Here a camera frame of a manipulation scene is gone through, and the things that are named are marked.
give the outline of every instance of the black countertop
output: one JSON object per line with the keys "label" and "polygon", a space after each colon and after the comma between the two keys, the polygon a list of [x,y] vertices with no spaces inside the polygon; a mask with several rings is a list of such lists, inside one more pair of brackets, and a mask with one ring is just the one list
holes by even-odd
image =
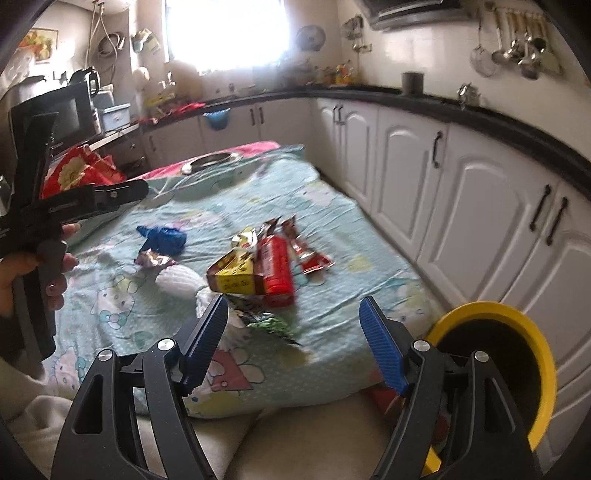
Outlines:
{"label": "black countertop", "polygon": [[143,125],[142,129],[144,131],[154,129],[191,116],[216,112],[226,108],[297,97],[332,98],[376,103],[400,108],[418,115],[429,116],[442,122],[464,125],[489,137],[496,138],[539,161],[562,176],[591,200],[591,161],[557,138],[532,125],[493,110],[480,107],[462,109],[460,103],[453,99],[429,95],[408,97],[402,95],[399,89],[394,88],[364,85],[337,88],[309,86],[242,98],[216,99],[206,102],[204,107],[182,116],[164,118],[157,125]]}

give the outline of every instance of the picture on wall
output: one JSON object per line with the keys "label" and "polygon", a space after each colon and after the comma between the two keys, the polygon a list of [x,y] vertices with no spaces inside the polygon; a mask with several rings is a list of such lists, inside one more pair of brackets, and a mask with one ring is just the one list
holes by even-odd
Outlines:
{"label": "picture on wall", "polygon": [[19,47],[30,48],[35,53],[36,63],[48,62],[57,47],[57,30],[48,28],[35,28],[22,39]]}

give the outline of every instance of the red snack package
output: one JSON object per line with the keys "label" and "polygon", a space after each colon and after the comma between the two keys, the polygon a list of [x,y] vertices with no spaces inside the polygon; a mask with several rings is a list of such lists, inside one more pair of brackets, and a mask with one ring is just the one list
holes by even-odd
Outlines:
{"label": "red snack package", "polygon": [[125,180],[125,175],[99,154],[91,151],[88,145],[73,147],[45,180],[41,198],[48,198],[82,185],[113,185]]}
{"label": "red snack package", "polygon": [[295,215],[283,222],[283,234],[291,242],[291,246],[300,261],[304,273],[312,273],[323,268],[332,267],[335,262],[329,257],[311,249],[297,230],[295,222]]}
{"label": "red snack package", "polygon": [[265,301],[272,307],[287,307],[294,303],[287,241],[275,234],[278,218],[265,222],[263,239],[258,242],[259,260],[263,270]]}

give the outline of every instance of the range hood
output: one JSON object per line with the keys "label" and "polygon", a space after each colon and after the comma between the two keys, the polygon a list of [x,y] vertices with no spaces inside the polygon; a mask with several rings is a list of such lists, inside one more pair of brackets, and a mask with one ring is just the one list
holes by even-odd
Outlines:
{"label": "range hood", "polygon": [[460,0],[355,0],[373,30],[468,20]]}

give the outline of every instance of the finger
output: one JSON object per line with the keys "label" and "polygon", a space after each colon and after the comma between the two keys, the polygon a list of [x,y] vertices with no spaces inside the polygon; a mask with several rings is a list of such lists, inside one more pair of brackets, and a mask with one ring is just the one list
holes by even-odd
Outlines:
{"label": "finger", "polygon": [[49,297],[47,299],[47,308],[52,312],[60,310],[64,306],[64,297],[61,295],[58,297]]}
{"label": "finger", "polygon": [[78,259],[72,254],[66,254],[64,256],[64,262],[61,265],[62,272],[69,272],[78,266]]}
{"label": "finger", "polygon": [[39,258],[35,254],[17,252],[7,255],[0,262],[0,288],[7,288],[12,281],[26,275],[39,266]]}
{"label": "finger", "polygon": [[68,223],[67,225],[63,225],[61,227],[61,231],[63,232],[61,235],[62,240],[68,240],[74,233],[80,231],[80,224],[79,223]]}
{"label": "finger", "polygon": [[68,282],[66,278],[60,275],[46,287],[46,293],[48,297],[57,297],[64,293],[67,288]]}

